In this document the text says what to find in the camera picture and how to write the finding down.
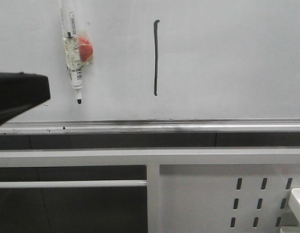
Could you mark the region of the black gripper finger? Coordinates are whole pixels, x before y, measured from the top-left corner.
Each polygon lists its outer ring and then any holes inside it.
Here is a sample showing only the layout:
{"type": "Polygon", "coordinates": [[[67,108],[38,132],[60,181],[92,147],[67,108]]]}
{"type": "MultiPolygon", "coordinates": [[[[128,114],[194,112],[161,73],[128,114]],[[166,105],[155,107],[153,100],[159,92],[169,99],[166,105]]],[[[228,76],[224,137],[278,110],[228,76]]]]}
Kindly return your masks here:
{"type": "Polygon", "coordinates": [[[47,76],[0,72],[0,126],[50,98],[47,76]]]}

